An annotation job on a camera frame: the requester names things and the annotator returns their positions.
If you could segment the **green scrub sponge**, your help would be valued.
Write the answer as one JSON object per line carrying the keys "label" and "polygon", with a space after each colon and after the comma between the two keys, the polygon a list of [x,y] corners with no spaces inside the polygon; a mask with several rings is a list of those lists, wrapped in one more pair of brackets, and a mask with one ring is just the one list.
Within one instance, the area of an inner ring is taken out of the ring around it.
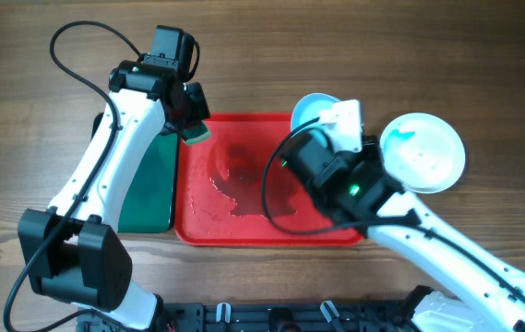
{"label": "green scrub sponge", "polygon": [[183,129],[183,140],[187,145],[201,143],[210,136],[211,133],[204,122],[198,122]]}

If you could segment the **white plate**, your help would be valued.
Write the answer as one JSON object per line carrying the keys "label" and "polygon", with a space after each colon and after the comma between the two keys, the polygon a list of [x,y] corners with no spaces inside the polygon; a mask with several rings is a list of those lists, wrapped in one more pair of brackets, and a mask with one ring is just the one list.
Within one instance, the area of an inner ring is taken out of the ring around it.
{"label": "white plate", "polygon": [[379,144],[386,171],[418,194],[447,190],[466,167],[466,150],[457,131],[429,113],[397,117],[385,127]]}
{"label": "white plate", "polygon": [[295,105],[291,116],[291,131],[319,116],[320,111],[329,110],[340,99],[325,93],[311,93],[302,97]]}

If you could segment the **white plate top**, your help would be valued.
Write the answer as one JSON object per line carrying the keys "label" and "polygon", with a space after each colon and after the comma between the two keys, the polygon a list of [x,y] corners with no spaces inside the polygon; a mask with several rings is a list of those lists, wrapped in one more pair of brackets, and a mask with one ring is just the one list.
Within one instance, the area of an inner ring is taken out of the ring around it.
{"label": "white plate top", "polygon": [[325,93],[311,93],[302,97],[295,105],[291,116],[291,131],[319,116],[320,111],[329,110],[340,99]]}

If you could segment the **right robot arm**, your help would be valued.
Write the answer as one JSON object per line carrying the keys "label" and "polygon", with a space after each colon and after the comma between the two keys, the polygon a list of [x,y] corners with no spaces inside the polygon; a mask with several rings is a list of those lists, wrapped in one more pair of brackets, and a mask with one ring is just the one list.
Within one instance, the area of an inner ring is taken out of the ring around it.
{"label": "right robot arm", "polygon": [[339,150],[318,129],[287,135],[275,151],[333,230],[353,228],[407,258],[455,294],[430,290],[410,306],[413,327],[444,331],[525,331],[525,272],[484,250],[440,219],[383,167],[366,136]]}

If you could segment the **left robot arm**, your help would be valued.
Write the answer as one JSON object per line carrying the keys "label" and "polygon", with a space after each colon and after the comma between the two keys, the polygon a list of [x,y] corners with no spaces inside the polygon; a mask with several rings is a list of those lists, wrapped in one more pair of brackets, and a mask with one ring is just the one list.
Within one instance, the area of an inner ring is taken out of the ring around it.
{"label": "left robot arm", "polygon": [[162,298],[132,279],[117,231],[154,138],[175,134],[192,145],[209,137],[209,107],[194,81],[199,56],[191,34],[160,25],[148,53],[111,72],[101,121],[71,178],[48,208],[29,209],[18,223],[25,260],[18,283],[118,331],[173,330]]}

